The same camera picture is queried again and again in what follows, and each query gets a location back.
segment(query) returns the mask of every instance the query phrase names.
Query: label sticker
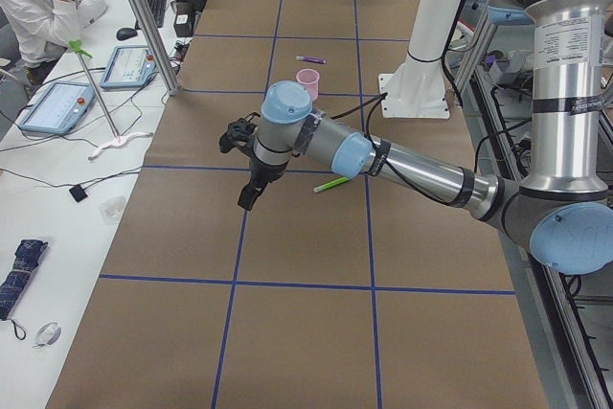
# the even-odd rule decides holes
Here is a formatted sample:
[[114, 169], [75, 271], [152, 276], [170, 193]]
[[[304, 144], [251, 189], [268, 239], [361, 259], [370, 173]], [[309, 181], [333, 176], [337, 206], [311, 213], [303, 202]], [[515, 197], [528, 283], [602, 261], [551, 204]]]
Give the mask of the label sticker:
[[575, 98], [571, 101], [571, 115], [587, 114], [588, 112], [598, 112], [602, 110], [603, 100], [600, 96], [590, 96], [588, 98]]
[[573, 18], [534, 31], [534, 69], [587, 62], [602, 65], [603, 16]]

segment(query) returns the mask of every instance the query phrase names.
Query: desk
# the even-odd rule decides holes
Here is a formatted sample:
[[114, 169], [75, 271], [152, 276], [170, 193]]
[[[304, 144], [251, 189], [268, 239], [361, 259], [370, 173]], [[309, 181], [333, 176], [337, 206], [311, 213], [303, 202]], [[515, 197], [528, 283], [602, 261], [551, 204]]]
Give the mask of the desk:
[[[114, 47], [120, 43], [146, 44], [141, 33], [124, 42], [115, 39], [117, 29], [134, 25], [134, 15], [127, 0], [106, 1], [107, 12], [87, 28], [82, 37], [83, 48], [93, 56], [90, 67], [105, 66]], [[160, 29], [169, 51], [176, 40], [172, 17], [168, 8], [165, 27]], [[77, 57], [66, 54], [49, 79], [79, 69]], [[94, 75], [99, 80], [102, 73]], [[77, 81], [86, 81], [83, 74], [76, 77]], [[166, 91], [158, 76], [134, 98], [134, 104], [129, 102], [120, 107], [133, 91], [103, 92], [102, 95], [109, 110], [113, 111], [113, 120], [120, 131], [134, 122], [139, 109], [143, 112], [142, 117], [131, 130], [154, 131], [164, 111]], [[93, 104], [79, 122], [77, 132], [68, 137], [85, 138], [96, 145], [112, 139], [98, 104]], [[0, 149], [28, 144], [34, 143], [13, 127], [0, 143]], [[122, 149], [107, 150], [95, 161], [88, 162], [92, 146], [83, 141], [54, 139], [32, 147], [0, 152], [0, 168], [54, 184], [77, 184], [140, 167], [149, 144], [150, 139], [133, 140]], [[2, 281], [11, 270], [13, 253], [20, 240], [49, 241], [40, 266], [11, 312], [11, 317], [26, 328], [28, 337], [18, 341], [13, 335], [12, 324], [0, 323], [0, 355], [3, 360], [0, 395], [3, 407], [40, 409], [46, 405], [117, 230], [117, 223], [104, 222], [99, 207], [117, 196], [129, 199], [135, 181], [135, 175], [109, 179], [89, 189], [89, 197], [76, 203], [68, 188], [52, 189], [6, 172], [0, 173]], [[62, 327], [59, 340], [53, 347], [33, 349], [38, 329], [52, 321]]]

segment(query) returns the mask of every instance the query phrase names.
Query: pink cup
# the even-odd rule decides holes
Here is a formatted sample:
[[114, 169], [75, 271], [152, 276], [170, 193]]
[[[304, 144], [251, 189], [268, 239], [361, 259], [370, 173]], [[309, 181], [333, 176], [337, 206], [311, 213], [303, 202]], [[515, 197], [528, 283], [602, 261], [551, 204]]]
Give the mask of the pink cup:
[[303, 85], [313, 101], [319, 97], [319, 72], [314, 69], [302, 69], [296, 74], [296, 81]]

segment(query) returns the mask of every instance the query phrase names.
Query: light blue joint cap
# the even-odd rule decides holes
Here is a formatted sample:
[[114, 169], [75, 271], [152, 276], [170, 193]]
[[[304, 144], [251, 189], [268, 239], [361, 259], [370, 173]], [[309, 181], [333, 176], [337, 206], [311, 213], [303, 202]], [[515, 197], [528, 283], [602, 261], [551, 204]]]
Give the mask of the light blue joint cap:
[[523, 10], [488, 7], [488, 19], [491, 24], [502, 26], [521, 26], [533, 24], [532, 19]]
[[613, 261], [613, 210], [575, 203], [539, 222], [530, 237], [534, 258], [566, 275], [583, 275]]
[[332, 171], [354, 179], [364, 168], [373, 145], [362, 133], [352, 133], [343, 141], [332, 159]]
[[303, 85], [282, 80], [268, 88], [261, 114], [269, 122], [289, 125], [303, 120], [312, 109], [313, 101]]

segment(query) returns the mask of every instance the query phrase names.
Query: navy umbrella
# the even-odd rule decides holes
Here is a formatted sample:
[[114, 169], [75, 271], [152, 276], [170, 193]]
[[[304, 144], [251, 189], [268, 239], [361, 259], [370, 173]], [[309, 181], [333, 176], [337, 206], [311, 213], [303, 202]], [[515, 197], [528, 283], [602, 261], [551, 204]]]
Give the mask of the navy umbrella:
[[19, 295], [26, 287], [32, 272], [38, 267], [38, 260], [43, 251], [47, 249], [47, 245], [46, 241], [39, 239], [22, 239], [15, 251], [15, 262], [12, 265], [11, 273], [0, 285], [0, 320], [9, 319], [12, 321], [15, 335], [19, 340], [26, 338], [26, 331], [19, 327], [22, 333], [18, 333], [18, 325], [9, 318], [9, 313], [11, 313]]

